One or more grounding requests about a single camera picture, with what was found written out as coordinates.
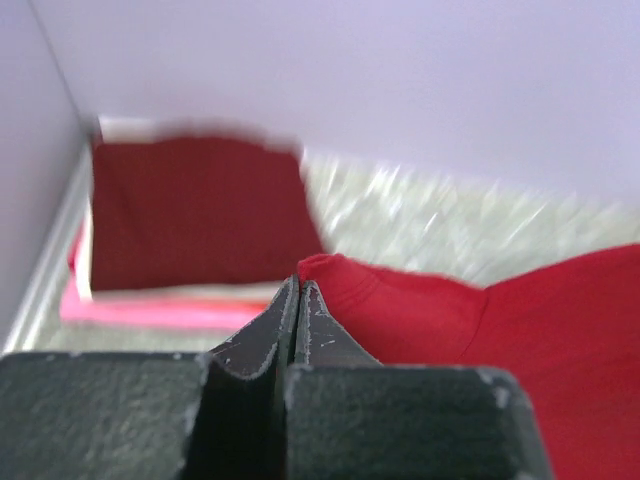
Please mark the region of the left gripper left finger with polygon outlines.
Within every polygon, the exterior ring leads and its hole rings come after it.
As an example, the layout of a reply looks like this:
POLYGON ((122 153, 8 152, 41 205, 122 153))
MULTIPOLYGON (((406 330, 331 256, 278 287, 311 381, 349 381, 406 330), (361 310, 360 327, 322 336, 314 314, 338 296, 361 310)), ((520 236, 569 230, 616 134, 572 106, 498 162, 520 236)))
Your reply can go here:
POLYGON ((280 478, 298 301, 290 277, 255 319, 203 353, 4 356, 2 477, 280 478))

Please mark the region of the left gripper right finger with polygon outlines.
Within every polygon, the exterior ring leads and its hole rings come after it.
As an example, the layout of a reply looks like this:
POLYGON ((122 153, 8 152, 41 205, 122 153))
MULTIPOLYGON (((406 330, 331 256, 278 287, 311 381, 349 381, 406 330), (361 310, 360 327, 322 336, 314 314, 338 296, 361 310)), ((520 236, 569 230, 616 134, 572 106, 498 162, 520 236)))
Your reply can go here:
POLYGON ((290 479, 550 479, 532 403, 491 367, 385 366, 304 285, 285 381, 290 479))

